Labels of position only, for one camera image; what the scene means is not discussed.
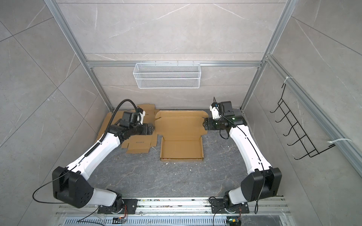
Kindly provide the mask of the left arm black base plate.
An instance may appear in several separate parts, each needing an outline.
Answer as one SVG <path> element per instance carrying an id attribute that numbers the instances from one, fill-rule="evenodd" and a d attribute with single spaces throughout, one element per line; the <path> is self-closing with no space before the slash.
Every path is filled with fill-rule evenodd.
<path id="1" fill-rule="evenodd" d="M 100 206 L 98 214 L 135 214 L 137 209 L 138 199 L 122 199 L 116 200 L 115 204 L 110 207 Z"/>

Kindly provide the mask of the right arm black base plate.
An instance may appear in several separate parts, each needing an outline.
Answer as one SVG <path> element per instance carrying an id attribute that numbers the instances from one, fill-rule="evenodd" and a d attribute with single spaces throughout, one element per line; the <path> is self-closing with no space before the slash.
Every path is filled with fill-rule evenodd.
<path id="1" fill-rule="evenodd" d="M 224 207 L 224 200 L 222 198 L 210 197 L 208 199 L 213 214 L 248 214 L 250 213 L 248 205 L 237 204 L 228 208 Z"/>

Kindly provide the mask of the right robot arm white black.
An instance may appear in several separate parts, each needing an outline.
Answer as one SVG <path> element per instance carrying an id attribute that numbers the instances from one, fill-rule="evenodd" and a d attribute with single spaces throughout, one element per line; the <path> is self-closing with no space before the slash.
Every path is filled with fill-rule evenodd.
<path id="1" fill-rule="evenodd" d="M 255 143 L 246 120 L 236 115 L 230 101 L 217 102 L 210 105 L 212 117 L 206 118 L 203 126 L 207 131 L 226 131 L 239 149 L 248 175 L 236 189 L 224 195 L 224 207 L 231 209 L 247 202 L 258 202 L 261 199 L 275 197 L 278 193 L 282 173 L 266 160 Z"/>

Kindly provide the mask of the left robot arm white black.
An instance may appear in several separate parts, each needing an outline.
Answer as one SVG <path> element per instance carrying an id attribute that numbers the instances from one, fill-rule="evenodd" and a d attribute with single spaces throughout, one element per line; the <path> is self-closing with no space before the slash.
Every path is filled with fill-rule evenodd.
<path id="1" fill-rule="evenodd" d="M 124 112 L 117 122 L 109 122 L 104 134 L 82 156 L 66 167 L 57 167 L 52 173 L 55 199 L 82 208 L 86 205 L 109 207 L 113 212 L 122 209 L 122 196 L 111 190 L 92 187 L 88 183 L 97 166 L 124 141 L 134 135 L 150 135 L 153 126 L 143 122 L 145 111 Z"/>

